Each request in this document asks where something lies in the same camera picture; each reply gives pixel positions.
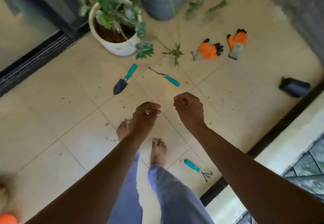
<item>leg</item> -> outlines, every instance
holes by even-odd
[[[129,122],[122,122],[117,128],[118,140],[121,141],[129,133]],[[136,154],[131,168],[119,191],[117,201],[111,210],[107,224],[141,224],[143,210],[138,201],[138,192],[136,189],[137,165],[140,158]]]
[[[200,199],[165,170],[166,147],[154,140],[148,180],[161,206],[161,224],[213,224]]]

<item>blue pants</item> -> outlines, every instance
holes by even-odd
[[[143,210],[136,189],[139,157],[137,153],[107,224],[142,223]],[[161,224],[213,224],[200,199],[164,168],[152,165],[148,181],[161,206]]]

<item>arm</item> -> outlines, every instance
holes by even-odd
[[[91,171],[26,224],[105,224],[137,150],[151,132],[160,105],[136,108],[130,133]]]
[[[199,98],[174,98],[181,121],[199,141],[238,198],[258,223],[324,222],[324,205],[308,192],[241,152],[204,122]]]

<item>black trowel blade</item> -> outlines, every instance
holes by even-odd
[[[114,95],[118,95],[121,91],[124,90],[124,88],[126,88],[127,86],[127,82],[125,79],[119,79],[119,81],[116,83],[115,87],[114,87]]]

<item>gray flower pot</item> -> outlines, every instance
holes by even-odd
[[[183,5],[183,0],[172,0],[176,13]],[[142,1],[145,10],[160,21],[167,21],[174,17],[170,0],[145,0]]]

